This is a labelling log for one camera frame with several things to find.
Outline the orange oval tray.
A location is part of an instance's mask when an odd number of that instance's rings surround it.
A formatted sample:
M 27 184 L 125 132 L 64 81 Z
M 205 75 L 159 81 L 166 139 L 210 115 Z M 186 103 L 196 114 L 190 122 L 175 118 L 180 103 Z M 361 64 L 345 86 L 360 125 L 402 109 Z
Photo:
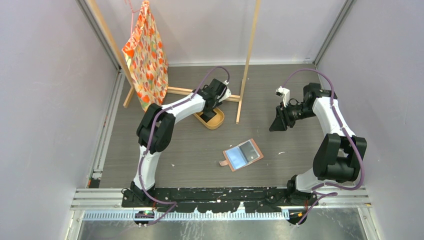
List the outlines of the orange oval tray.
M 203 112 L 194 113 L 194 117 L 197 118 L 206 128 L 210 130 L 215 130 L 219 128 L 225 119 L 225 114 L 219 108 L 215 108 L 216 115 L 210 121 L 203 121 Z

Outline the black credit card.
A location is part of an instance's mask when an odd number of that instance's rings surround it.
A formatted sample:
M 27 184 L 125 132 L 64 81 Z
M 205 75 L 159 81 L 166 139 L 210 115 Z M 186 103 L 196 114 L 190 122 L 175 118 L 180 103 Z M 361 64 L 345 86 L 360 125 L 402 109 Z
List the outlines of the black credit card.
M 239 145 L 239 149 L 243 155 L 243 158 L 245 159 L 246 163 L 249 164 L 250 162 L 253 162 L 257 160 L 260 157 L 259 152 L 257 151 L 255 145 L 253 144 L 252 140 L 248 140 L 244 143 L 241 143 Z

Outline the brown leather card holder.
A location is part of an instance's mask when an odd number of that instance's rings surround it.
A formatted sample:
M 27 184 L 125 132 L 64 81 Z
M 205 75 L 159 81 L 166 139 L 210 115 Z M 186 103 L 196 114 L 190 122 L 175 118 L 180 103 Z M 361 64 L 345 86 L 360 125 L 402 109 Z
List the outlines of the brown leather card holder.
M 246 140 L 223 152 L 221 167 L 229 166 L 232 172 L 240 170 L 264 158 L 263 153 L 253 138 Z

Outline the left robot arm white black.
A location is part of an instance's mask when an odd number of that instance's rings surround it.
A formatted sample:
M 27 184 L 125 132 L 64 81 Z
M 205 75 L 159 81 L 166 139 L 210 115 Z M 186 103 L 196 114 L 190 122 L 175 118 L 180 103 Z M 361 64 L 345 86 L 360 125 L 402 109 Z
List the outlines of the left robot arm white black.
M 210 84 L 178 101 L 162 106 L 153 103 L 148 107 L 136 131 L 140 158 L 130 187 L 135 202 L 141 207 L 153 202 L 150 189 L 155 186 L 157 165 L 172 140 L 175 125 L 193 115 L 208 129 L 217 129 L 225 118 L 218 107 L 231 96 L 228 84 L 227 80 L 221 82 L 214 78 Z

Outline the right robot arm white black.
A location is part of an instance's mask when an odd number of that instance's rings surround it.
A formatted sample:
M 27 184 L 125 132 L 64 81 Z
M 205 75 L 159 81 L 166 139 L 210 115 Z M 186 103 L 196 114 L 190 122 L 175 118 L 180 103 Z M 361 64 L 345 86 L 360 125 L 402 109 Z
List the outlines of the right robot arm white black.
M 347 125 L 338 106 L 333 89 L 322 89 L 318 83 L 303 88 L 303 101 L 291 103 L 290 90 L 280 86 L 275 94 L 282 102 L 275 108 L 276 117 L 269 131 L 286 131 L 297 120 L 317 117 L 324 134 L 313 159 L 312 168 L 294 175 L 287 182 L 285 198 L 291 205 L 299 205 L 317 196 L 324 186 L 344 189 L 343 183 L 357 181 L 348 190 L 358 189 L 364 181 L 363 158 L 367 141 L 358 137 Z

